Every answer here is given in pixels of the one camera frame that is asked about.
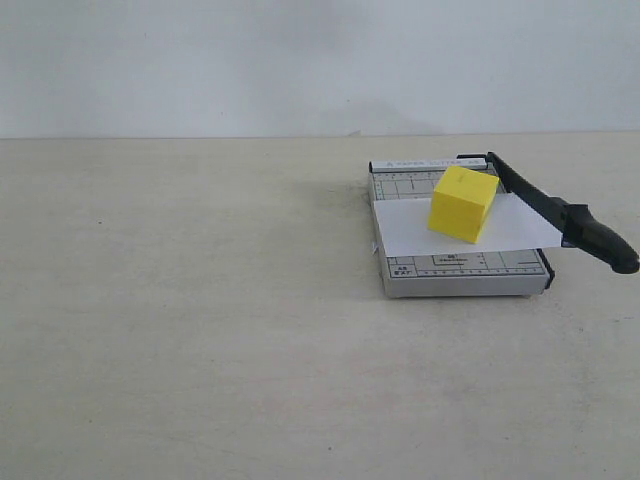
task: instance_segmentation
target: gray cutter base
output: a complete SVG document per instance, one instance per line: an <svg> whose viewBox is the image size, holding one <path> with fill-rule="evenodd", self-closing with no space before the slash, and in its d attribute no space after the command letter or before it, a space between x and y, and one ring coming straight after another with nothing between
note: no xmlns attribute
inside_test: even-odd
<svg viewBox="0 0 640 480"><path fill-rule="evenodd" d="M387 257L373 201L431 197L454 160L372 162L369 199L375 224L384 290L388 297L529 296L541 294L553 271L539 250L417 257ZM484 161L462 166L496 175ZM504 193L502 184L498 194Z"/></svg>

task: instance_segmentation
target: yellow cube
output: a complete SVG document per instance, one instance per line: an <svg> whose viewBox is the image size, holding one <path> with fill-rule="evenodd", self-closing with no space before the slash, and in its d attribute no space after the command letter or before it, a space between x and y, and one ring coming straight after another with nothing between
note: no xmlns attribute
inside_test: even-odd
<svg viewBox="0 0 640 480"><path fill-rule="evenodd" d="M433 192L429 229L477 243L499 183L488 173L447 168Z"/></svg>

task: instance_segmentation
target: white paper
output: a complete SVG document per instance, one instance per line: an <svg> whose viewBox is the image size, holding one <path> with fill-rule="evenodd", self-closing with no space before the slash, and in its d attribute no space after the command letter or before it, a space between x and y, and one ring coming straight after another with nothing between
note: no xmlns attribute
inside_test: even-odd
<svg viewBox="0 0 640 480"><path fill-rule="evenodd" d="M496 195L475 244L427 228L430 198L375 201L374 209L387 257L507 252L562 243L562 234L513 193Z"/></svg>

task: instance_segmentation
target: white table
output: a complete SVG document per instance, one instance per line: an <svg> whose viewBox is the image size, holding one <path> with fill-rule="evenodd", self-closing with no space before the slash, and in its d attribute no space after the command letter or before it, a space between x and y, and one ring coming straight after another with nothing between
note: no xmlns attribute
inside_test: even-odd
<svg viewBox="0 0 640 480"><path fill-rule="evenodd" d="M0 142L0 478L640 477L640 276L387 300L373 158L494 150L640 247L640 134Z"/></svg>

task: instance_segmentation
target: white wall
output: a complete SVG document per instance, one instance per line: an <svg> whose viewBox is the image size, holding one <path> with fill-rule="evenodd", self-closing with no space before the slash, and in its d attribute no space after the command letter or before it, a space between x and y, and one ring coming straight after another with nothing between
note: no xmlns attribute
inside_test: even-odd
<svg viewBox="0 0 640 480"><path fill-rule="evenodd" d="M640 128L638 0L0 0L0 137Z"/></svg>

